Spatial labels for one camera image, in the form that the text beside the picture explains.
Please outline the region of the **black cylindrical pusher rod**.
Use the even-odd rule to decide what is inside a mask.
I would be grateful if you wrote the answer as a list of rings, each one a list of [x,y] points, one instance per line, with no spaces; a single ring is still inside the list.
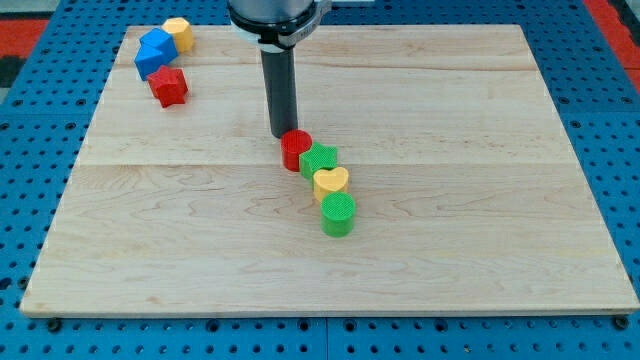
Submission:
[[[280,139],[298,128],[294,50],[261,52],[270,130]]]

